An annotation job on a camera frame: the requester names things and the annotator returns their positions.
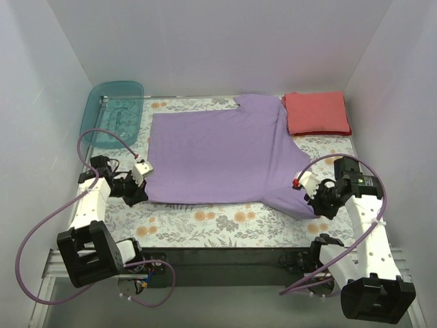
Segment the purple t shirt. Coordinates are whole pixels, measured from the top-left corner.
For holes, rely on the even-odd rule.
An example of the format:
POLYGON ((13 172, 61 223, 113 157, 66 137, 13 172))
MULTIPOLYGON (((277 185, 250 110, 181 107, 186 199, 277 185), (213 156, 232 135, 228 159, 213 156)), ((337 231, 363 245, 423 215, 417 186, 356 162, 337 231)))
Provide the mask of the purple t shirt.
POLYGON ((228 110, 156 113, 148 161, 150 202, 261 202, 295 219, 312 219, 305 192, 292 186, 310 161, 287 130, 276 96, 243 94, 228 110))

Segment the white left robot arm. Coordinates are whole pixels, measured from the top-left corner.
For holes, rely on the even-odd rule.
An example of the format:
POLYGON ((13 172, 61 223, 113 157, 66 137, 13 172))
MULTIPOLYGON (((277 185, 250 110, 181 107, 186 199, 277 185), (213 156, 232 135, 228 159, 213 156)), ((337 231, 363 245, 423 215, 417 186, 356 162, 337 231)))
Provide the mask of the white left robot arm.
POLYGON ((79 176, 79 189, 86 192, 77 204, 70 227, 57 236, 66 271, 76 288, 85 287, 119 275, 123 268, 140 272, 145 265, 139 242, 130 237, 116 242, 104 219, 110 197, 121 198, 129 207, 145 202, 145 177, 152 165, 141 160, 119 177, 107 156, 90 159, 92 170, 79 176))

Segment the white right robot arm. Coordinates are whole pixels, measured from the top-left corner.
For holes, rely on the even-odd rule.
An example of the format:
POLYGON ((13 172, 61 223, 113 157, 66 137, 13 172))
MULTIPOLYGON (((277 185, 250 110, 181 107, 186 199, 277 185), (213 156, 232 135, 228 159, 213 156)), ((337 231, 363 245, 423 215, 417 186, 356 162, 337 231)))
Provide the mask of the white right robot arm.
POLYGON ((363 162, 337 155, 334 179, 319 180, 306 167, 294 179, 305 190, 305 201, 318 217, 333 219, 345 208, 352 221, 355 242, 344 247, 324 237, 309 254, 316 271, 329 270, 340 289, 346 318, 396 325, 416 298, 414 284, 404 281, 391 252, 382 218, 385 189, 375 174, 361 171, 363 162))

